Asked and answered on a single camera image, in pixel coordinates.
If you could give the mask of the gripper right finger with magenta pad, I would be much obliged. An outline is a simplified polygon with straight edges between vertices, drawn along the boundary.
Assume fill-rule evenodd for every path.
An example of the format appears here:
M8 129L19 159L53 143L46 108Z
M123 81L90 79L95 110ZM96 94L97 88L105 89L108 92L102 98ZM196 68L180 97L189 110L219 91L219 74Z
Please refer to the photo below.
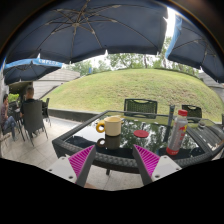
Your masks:
M133 145L133 156L144 185L181 170L181 167L169 156L158 156L136 144Z

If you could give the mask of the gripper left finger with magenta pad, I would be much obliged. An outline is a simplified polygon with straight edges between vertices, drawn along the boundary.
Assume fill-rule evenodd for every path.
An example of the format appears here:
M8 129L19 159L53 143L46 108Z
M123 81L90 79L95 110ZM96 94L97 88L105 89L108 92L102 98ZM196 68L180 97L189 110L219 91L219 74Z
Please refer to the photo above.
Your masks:
M95 155L96 148L94 145L91 145L70 157L60 157L47 171L84 187Z

